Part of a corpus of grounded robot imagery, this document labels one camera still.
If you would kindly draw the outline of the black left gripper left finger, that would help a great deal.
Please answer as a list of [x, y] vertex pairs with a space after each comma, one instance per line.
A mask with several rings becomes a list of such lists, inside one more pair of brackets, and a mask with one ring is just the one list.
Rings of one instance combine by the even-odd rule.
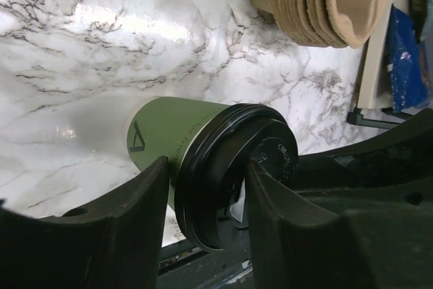
[[168, 159], [61, 217], [1, 209], [2, 288], [155, 288]]

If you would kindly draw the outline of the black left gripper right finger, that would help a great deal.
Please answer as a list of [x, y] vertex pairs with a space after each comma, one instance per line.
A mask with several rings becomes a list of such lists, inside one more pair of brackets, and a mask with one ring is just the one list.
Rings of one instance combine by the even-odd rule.
[[259, 163], [246, 181], [257, 288], [431, 288], [432, 178], [297, 193]]

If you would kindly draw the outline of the green paper cup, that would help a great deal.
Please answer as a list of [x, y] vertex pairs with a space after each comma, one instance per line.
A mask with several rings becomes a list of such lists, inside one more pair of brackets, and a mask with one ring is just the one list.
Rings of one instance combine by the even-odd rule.
[[127, 150], [143, 171], [158, 157], [169, 161], [168, 205], [175, 207], [175, 186], [183, 159], [202, 129], [226, 104], [179, 97], [154, 97], [138, 104], [128, 120]]

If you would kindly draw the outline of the black plastic cup lid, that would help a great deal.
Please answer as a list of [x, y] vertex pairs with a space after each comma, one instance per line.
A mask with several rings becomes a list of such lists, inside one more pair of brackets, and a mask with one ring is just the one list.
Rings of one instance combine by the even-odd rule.
[[250, 159], [278, 182], [290, 184], [298, 146], [284, 117], [268, 106], [225, 108], [187, 150], [177, 175], [174, 210], [182, 233], [202, 250], [249, 245], [245, 182]]

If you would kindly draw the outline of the blue snack bag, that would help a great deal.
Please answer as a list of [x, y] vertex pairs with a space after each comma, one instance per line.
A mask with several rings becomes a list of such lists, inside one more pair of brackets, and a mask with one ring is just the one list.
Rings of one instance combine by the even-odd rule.
[[411, 17], [392, 6], [386, 35], [386, 62], [395, 112], [428, 105], [430, 86], [422, 49], [417, 44]]

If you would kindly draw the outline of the beige shelf rack black frame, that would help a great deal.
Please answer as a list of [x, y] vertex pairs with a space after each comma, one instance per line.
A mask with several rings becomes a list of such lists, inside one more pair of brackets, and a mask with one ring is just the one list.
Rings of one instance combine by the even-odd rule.
[[395, 122], [368, 119], [364, 110], [392, 114], [392, 87], [386, 63], [386, 35], [391, 8], [395, 7], [415, 20], [415, 27], [422, 29], [426, 20], [427, 0], [387, 0], [382, 17], [364, 48], [361, 63], [359, 94], [356, 105], [347, 115], [352, 125], [391, 129]]

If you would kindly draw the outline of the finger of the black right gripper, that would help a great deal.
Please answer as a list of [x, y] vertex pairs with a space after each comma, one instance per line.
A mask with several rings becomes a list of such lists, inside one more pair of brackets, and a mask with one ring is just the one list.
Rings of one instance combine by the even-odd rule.
[[371, 139], [300, 156], [294, 190], [386, 187], [432, 176], [432, 109]]

